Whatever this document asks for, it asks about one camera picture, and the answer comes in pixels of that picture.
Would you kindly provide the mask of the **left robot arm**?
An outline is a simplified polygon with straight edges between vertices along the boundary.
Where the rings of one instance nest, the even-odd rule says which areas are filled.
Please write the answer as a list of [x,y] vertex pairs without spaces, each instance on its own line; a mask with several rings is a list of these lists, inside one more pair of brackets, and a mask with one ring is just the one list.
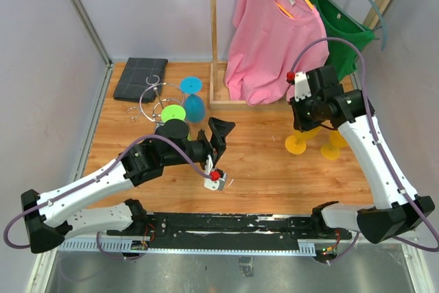
[[87,233],[113,230],[141,234],[147,217],[136,200],[102,209],[90,209],[89,205],[154,180],[167,166],[190,165],[203,177],[206,188],[219,189],[226,173],[216,164],[235,123],[211,117],[208,125],[210,138],[200,130],[196,139],[190,140],[187,123],[170,119],[92,174],[47,193],[33,189],[23,193],[21,203],[31,252],[47,252],[66,239]]

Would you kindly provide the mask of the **orange wine glass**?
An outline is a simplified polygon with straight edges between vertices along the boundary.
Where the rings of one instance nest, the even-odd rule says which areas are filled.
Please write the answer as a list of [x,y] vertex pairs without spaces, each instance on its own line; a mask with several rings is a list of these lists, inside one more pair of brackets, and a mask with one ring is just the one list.
[[340,157],[341,149],[347,147],[346,139],[338,130],[334,130],[329,135],[329,141],[321,146],[320,153],[325,159],[334,161]]
[[313,139],[322,127],[318,126],[310,131],[300,132],[295,130],[294,133],[285,140],[285,149],[294,155],[300,155],[307,149],[308,140]]

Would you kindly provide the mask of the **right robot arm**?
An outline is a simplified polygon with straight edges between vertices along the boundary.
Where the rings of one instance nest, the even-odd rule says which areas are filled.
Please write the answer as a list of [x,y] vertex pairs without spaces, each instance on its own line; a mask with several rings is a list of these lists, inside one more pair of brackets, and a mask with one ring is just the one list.
[[432,198],[421,196],[399,168],[361,90],[344,91],[332,66],[289,72],[287,82],[295,89],[289,100],[295,130],[309,132],[330,121],[353,151],[373,197],[371,206],[332,201],[314,207],[315,236],[325,238],[342,228],[378,244],[414,230],[434,211]]

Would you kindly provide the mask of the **green wine glass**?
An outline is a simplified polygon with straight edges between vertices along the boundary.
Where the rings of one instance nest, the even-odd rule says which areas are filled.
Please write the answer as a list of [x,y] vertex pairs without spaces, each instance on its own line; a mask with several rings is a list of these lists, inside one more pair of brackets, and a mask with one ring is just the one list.
[[188,134],[189,127],[185,121],[185,109],[176,104],[166,106],[161,113],[161,120],[163,122],[163,130],[172,133]]

